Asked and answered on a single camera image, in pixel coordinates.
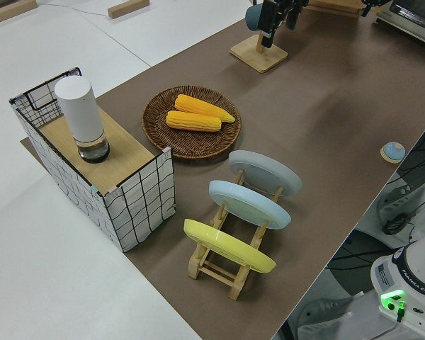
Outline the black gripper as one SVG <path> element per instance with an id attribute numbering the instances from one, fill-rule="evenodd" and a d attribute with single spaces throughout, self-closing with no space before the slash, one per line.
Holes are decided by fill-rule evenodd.
<path id="1" fill-rule="evenodd" d="M 383 6 L 390 0 L 371 0 L 362 1 L 361 16 L 367 16 L 372 6 Z M 290 30 L 295 30 L 298 16 L 308 5 L 308 0 L 275 0 L 277 4 L 277 17 L 286 18 L 286 27 Z M 264 1 L 261 10 L 261 31 L 263 38 L 261 44 L 264 47 L 272 46 L 272 27 L 273 27 L 273 2 Z"/>

